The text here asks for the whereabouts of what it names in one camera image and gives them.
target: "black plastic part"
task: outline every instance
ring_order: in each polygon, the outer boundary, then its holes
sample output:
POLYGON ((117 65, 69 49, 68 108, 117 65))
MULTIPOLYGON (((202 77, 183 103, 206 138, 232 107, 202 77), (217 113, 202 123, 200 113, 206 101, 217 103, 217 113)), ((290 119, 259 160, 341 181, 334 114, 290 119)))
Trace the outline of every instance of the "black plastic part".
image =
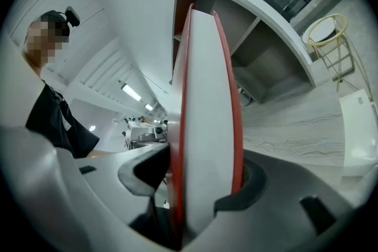
POLYGON ((74 11, 72 7, 67 7, 64 13, 67 17, 67 21, 71 23, 73 27, 78 27, 80 25, 80 18, 74 11))
MULTIPOLYGON (((356 220, 356 216, 360 212, 360 209, 356 209, 356 212, 347 213, 340 217, 329 229, 325 230, 322 234, 319 236, 312 238, 303 244, 295 247, 292 250, 289 250, 288 252, 320 252, 320 251, 330 251, 335 252, 337 251, 340 246, 348 247, 348 244, 355 244, 353 241, 356 237, 356 231, 353 230, 351 233, 347 231, 349 225, 356 220), (340 236, 342 233, 346 234, 349 233, 348 236, 341 236, 339 239, 343 242, 337 243, 335 240, 338 236, 340 236)), ((359 242, 359 245, 363 245, 365 248, 367 247, 363 241, 359 242)))
POLYGON ((241 189, 234 194, 218 199, 214 204, 217 211, 244 210, 254 204, 262 196, 267 177, 263 168, 244 157, 243 178, 241 189))
POLYGON ((157 190, 170 166, 170 149, 164 148, 134 167, 135 176, 157 190))
POLYGON ((322 234, 336 222, 336 219, 326 209, 318 197, 305 197, 300 203, 314 225, 318 235, 322 234))
POLYGON ((129 226, 157 244, 177 250, 169 209, 157 208, 151 201, 147 213, 138 216, 129 226))
POLYGON ((93 166, 84 166, 84 167, 79 168, 79 170, 82 174, 87 174, 88 172, 92 172, 97 169, 93 166))

